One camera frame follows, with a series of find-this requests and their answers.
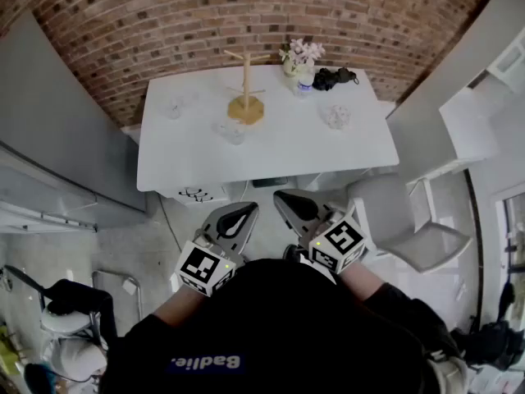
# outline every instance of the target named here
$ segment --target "white table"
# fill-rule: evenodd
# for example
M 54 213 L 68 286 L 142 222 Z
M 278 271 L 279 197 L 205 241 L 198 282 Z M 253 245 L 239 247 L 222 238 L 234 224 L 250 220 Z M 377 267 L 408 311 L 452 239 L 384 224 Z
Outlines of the white table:
M 163 194 L 184 187 L 299 176 L 396 165 L 394 141 L 363 70 L 359 79 L 305 100 L 290 91 L 280 66 L 253 66 L 251 89 L 264 102 L 264 118 L 246 131 L 243 144 L 229 144 L 212 131 L 241 89 L 242 67 L 196 71 L 149 82 L 140 136 L 139 190 Z M 170 98 L 199 93 L 177 120 L 166 116 Z M 331 130 L 320 104 L 344 104 L 352 113 L 347 130 Z

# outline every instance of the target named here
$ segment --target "white chair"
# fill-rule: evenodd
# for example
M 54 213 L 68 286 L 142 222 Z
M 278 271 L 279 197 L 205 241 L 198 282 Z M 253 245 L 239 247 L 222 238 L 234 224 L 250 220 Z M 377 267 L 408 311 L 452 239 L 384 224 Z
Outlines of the white chair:
M 432 272 L 460 256 L 472 238 L 431 219 L 416 231 L 409 193 L 394 173 L 372 176 L 347 186 L 359 223 L 372 245 L 399 257 L 420 273 Z

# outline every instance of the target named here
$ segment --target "brick wall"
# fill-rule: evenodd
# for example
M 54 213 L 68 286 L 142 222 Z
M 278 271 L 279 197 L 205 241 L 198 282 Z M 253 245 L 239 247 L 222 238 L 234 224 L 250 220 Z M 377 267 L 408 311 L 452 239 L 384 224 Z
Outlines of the brick wall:
M 281 44 L 301 37 L 324 44 L 326 64 L 366 69 L 378 98 L 395 101 L 458 38 L 480 1 L 0 0 L 0 34 L 29 8 L 123 126 L 140 122 L 150 79 L 236 65 L 224 49 L 280 62 Z

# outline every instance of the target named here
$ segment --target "glass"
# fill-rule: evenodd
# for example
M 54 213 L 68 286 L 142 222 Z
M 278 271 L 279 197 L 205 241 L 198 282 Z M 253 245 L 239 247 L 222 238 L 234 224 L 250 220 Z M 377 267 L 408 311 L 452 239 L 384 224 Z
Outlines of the glass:
M 297 75 L 297 85 L 294 89 L 294 94 L 299 99 L 307 98 L 313 92 L 313 79 L 315 72 L 311 67 L 304 66 L 300 69 Z
M 343 105 L 324 105 L 319 107 L 323 122 L 333 130 L 343 130 L 350 123 L 350 111 Z
M 165 115 L 170 120 L 176 120 L 191 107 L 194 103 L 199 100 L 199 94 L 197 92 L 191 92 L 184 95 L 171 96 L 168 99 Z
M 212 124 L 212 130 L 233 145 L 243 144 L 246 124 L 237 118 L 226 117 Z

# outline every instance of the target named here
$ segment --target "fiducial marker cube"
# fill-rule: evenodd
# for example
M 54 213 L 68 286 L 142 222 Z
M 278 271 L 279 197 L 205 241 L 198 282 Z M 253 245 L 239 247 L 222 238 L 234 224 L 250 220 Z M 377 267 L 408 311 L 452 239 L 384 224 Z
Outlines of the fiducial marker cube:
M 348 214 L 311 240 L 308 255 L 333 273 L 341 273 L 365 250 L 366 235 Z
M 236 264 L 191 241 L 186 241 L 175 267 L 181 281 L 211 296 L 235 274 Z

